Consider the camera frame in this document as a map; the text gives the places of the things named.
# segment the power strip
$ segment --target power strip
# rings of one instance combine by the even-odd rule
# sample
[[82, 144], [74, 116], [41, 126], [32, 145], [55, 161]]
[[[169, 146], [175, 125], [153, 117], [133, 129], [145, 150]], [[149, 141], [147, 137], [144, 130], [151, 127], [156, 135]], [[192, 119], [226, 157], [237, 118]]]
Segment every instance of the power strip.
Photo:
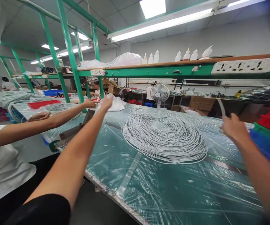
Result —
[[270, 58], [217, 62], [213, 66], [211, 74], [267, 72], [270, 72]]

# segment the white fan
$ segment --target white fan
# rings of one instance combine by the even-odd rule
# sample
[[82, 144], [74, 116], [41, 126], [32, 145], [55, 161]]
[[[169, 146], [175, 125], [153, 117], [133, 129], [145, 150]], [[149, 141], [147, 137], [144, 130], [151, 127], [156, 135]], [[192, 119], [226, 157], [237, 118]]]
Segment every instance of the white fan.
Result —
[[151, 88], [151, 97], [158, 104], [157, 108], [160, 108], [161, 102], [165, 102], [169, 97], [169, 89], [163, 84], [156, 84]]

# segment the red tray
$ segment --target red tray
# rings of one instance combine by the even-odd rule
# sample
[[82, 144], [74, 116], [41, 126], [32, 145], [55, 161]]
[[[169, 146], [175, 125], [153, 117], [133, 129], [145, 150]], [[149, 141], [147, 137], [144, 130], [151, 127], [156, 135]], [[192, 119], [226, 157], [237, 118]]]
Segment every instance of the red tray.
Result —
[[59, 100], [50, 100], [50, 101], [43, 101], [43, 102], [32, 102], [28, 103], [31, 109], [39, 109], [42, 106], [55, 104], [55, 103], [61, 103]]

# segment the stool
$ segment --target stool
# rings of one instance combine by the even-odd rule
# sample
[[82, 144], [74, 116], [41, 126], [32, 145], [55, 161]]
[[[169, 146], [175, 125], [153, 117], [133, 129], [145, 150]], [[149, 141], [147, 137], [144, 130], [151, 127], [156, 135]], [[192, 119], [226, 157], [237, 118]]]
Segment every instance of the stool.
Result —
[[148, 102], [146, 102], [146, 103], [144, 104], [144, 106], [148, 106], [148, 107], [154, 108], [154, 104], [153, 104], [153, 103], [148, 103]]

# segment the black sleeve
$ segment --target black sleeve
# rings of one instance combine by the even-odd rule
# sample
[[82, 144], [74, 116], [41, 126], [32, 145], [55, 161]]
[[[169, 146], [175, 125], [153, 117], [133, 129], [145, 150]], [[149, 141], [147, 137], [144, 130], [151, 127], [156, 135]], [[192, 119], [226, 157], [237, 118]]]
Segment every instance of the black sleeve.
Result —
[[42, 195], [16, 210], [4, 225], [68, 225], [70, 205], [57, 194]]

